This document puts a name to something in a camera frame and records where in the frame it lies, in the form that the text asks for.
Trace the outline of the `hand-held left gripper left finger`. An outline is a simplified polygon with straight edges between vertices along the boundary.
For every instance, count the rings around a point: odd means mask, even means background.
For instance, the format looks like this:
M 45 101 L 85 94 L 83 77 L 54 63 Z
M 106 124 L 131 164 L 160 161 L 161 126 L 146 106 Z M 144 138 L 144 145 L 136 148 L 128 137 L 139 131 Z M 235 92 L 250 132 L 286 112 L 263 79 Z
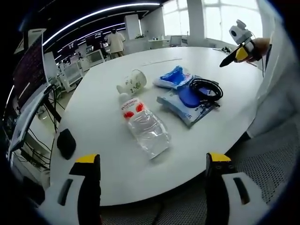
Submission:
M 51 185 L 39 213 L 50 225 L 100 225 L 100 156 L 78 158 L 62 181 Z

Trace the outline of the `person's right hand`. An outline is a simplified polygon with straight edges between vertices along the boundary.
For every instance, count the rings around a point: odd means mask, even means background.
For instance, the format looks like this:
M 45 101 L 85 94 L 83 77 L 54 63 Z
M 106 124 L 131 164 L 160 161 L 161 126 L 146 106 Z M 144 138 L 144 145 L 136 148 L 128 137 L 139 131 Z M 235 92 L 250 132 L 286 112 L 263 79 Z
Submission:
M 253 39 L 253 43 L 255 45 L 255 49 L 257 52 L 257 56 L 252 54 L 252 56 L 249 56 L 246 61 L 249 63 L 252 63 L 252 62 L 256 62 L 256 61 L 259 61 L 260 59 L 262 59 L 262 57 L 266 55 L 266 53 L 269 49 L 270 42 L 271 42 L 270 37 L 269 38 L 260 37 L 260 38 Z

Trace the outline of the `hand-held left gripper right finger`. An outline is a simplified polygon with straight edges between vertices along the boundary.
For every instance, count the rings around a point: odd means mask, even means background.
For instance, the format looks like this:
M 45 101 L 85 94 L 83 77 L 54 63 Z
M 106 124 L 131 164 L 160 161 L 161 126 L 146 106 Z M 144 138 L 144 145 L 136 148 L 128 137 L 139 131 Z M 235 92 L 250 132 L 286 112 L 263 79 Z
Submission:
M 224 154 L 206 154 L 205 193 L 207 225 L 256 225 L 269 211 L 260 187 Z

